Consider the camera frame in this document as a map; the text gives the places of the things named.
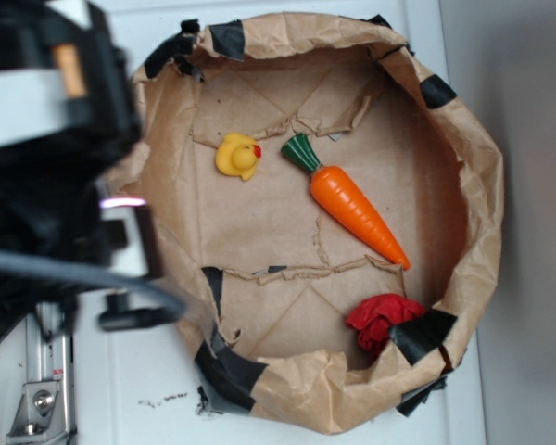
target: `gray wall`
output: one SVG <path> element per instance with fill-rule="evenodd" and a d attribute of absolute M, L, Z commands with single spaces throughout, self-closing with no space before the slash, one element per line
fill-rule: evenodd
<path fill-rule="evenodd" d="M 450 83 L 506 159 L 499 288 L 478 330 L 488 443 L 556 444 L 556 1 L 441 12 Z"/>

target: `black machine part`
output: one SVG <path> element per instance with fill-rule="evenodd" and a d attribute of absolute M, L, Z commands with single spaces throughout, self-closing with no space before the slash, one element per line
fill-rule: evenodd
<path fill-rule="evenodd" d="M 111 248 L 95 183 L 130 152 L 140 121 L 125 57 L 111 43 L 103 12 L 87 7 L 88 29 L 39 0 L 0 1 L 0 72 L 45 68 L 65 76 L 57 49 L 66 48 L 76 55 L 71 75 L 82 86 L 63 104 L 66 128 L 0 146 L 0 250 L 107 266 Z M 5 100 L 17 93 L 6 91 Z M 70 331 L 85 288 L 0 273 L 0 341 L 40 301 L 60 305 Z"/>

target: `black tape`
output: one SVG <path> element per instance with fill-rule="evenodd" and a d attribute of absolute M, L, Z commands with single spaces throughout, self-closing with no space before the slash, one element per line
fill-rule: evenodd
<path fill-rule="evenodd" d="M 224 273 L 221 269 L 217 269 L 216 267 L 203 267 L 202 272 L 208 279 L 208 284 L 210 285 L 210 289 L 212 289 L 212 296 L 214 297 L 214 301 L 216 301 L 216 310 L 221 315 L 221 299 L 222 299 L 222 279 L 224 277 Z"/>
<path fill-rule="evenodd" d="M 204 76 L 202 75 L 202 70 L 191 63 L 189 63 L 185 57 L 183 56 L 176 56 L 173 61 L 177 68 L 181 72 L 181 74 L 186 76 L 192 76 L 195 81 L 202 82 L 204 80 Z"/>
<path fill-rule="evenodd" d="M 444 107 L 457 97 L 457 93 L 436 74 L 420 82 L 420 92 L 429 109 Z"/>
<path fill-rule="evenodd" d="M 288 266 L 270 266 L 268 268 L 268 273 L 276 273 L 288 269 Z"/>
<path fill-rule="evenodd" d="M 197 19 L 182 21 L 182 31 L 171 36 L 155 49 L 145 61 L 145 71 L 148 79 L 158 76 L 165 64 L 172 58 L 192 54 L 200 31 Z"/>
<path fill-rule="evenodd" d="M 372 23 L 373 25 L 386 26 L 390 30 L 393 30 L 393 28 L 391 27 L 389 22 L 387 20 L 385 20 L 381 14 L 377 14 L 373 18 L 368 19 L 368 20 L 363 20 L 363 21 L 368 21 L 369 23 Z"/>
<path fill-rule="evenodd" d="M 455 315 L 432 309 L 421 318 L 391 326 L 389 335 L 408 363 L 414 365 L 442 346 L 456 321 Z"/>
<path fill-rule="evenodd" d="M 249 414 L 256 403 L 250 397 L 266 364 L 251 362 L 228 349 L 218 332 L 210 346 L 204 342 L 196 355 L 196 367 L 208 397 L 207 410 L 221 413 Z"/>
<path fill-rule="evenodd" d="M 432 391 L 437 391 L 440 389 L 445 389 L 447 387 L 447 376 L 443 376 L 433 383 L 424 385 L 414 391 L 407 392 L 401 398 L 402 402 L 396 407 L 398 412 L 406 417 L 414 412 L 418 405 L 421 403 L 426 403 L 428 396 Z"/>
<path fill-rule="evenodd" d="M 391 56 L 394 53 L 397 53 L 397 51 L 401 50 L 402 48 L 406 48 L 412 56 L 414 56 L 416 54 L 411 50 L 410 44 L 408 42 L 406 42 L 405 44 L 401 44 L 400 46 L 398 46 L 397 48 L 392 49 L 391 51 L 387 51 L 385 54 L 383 54 L 382 57 L 379 58 L 379 60 L 382 60 L 384 58 L 387 58 L 387 57 Z"/>
<path fill-rule="evenodd" d="M 200 32 L 200 24 L 197 19 L 182 21 L 183 34 L 195 34 L 197 32 Z"/>
<path fill-rule="evenodd" d="M 245 33 L 241 20 L 234 20 L 221 25 L 211 25 L 212 47 L 214 51 L 227 58 L 240 62 L 245 53 Z"/>

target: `screw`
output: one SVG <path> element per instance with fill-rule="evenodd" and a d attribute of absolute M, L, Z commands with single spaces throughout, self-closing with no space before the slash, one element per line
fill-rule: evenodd
<path fill-rule="evenodd" d="M 27 424 L 27 425 L 23 426 L 22 432 L 26 436 L 34 436 L 35 434 L 37 434 L 39 432 L 39 428 L 37 427 L 36 423 L 31 422 L 30 424 Z"/>
<path fill-rule="evenodd" d="M 54 404 L 54 396 L 48 391 L 39 391 L 33 397 L 33 404 L 39 411 L 47 410 Z"/>

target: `metal bracket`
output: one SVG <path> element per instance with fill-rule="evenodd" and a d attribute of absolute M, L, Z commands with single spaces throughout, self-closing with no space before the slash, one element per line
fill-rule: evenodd
<path fill-rule="evenodd" d="M 6 443 L 46 443 L 64 437 L 64 398 L 59 396 L 58 381 L 26 384 Z"/>

